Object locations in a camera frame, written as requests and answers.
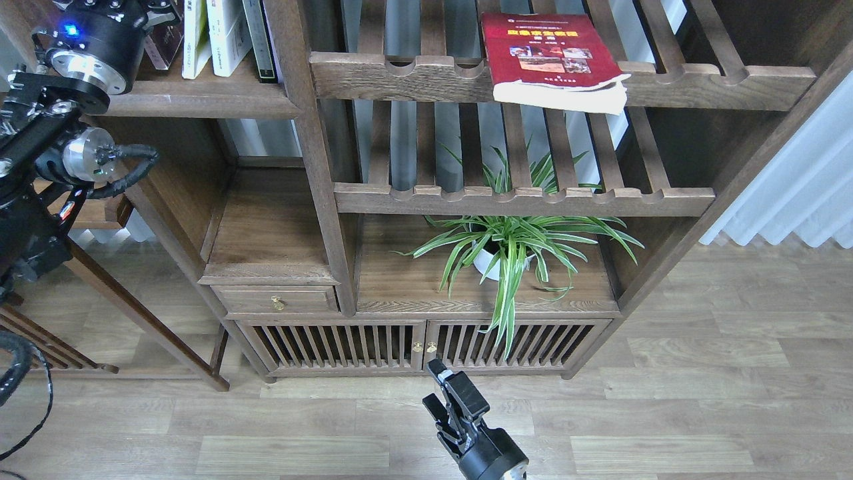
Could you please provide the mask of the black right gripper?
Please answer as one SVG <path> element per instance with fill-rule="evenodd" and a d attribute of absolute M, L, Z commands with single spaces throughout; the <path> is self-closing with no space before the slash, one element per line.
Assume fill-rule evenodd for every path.
<path fill-rule="evenodd" d="M 490 429 L 482 416 L 490 405 L 466 373 L 454 373 L 441 359 L 430 359 L 426 370 L 446 398 L 423 398 L 439 441 L 466 479 L 525 479 L 529 459 L 505 429 Z"/>

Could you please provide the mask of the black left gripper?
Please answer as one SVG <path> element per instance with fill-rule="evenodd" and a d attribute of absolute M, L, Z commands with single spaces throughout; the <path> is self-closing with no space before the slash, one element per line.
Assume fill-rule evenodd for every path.
<path fill-rule="evenodd" d="M 144 40 L 153 28 L 180 19 L 173 1 L 56 1 L 55 5 L 62 12 L 56 25 L 33 32 L 37 60 L 109 95 L 132 89 Z"/>

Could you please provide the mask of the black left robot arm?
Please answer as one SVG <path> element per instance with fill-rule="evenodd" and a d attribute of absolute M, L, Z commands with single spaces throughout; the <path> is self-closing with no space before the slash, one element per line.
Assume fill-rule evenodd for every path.
<path fill-rule="evenodd" d="M 122 194 L 158 162 L 82 121 L 132 89 L 145 39 L 179 22 L 171 1 L 58 1 L 53 29 L 31 33 L 36 72 L 10 75 L 2 106 L 2 301 L 72 259 L 68 231 L 88 199 Z"/>

